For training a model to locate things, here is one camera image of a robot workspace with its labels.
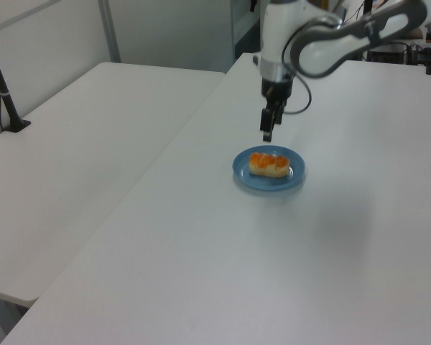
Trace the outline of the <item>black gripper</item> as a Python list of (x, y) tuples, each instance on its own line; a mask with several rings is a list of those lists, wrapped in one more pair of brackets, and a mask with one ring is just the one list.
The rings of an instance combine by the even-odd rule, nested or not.
[(284, 108), (292, 94), (292, 80), (272, 82), (262, 78), (261, 94), (267, 106), (261, 111), (260, 130), (263, 132), (263, 141), (271, 142), (274, 124), (282, 123)]

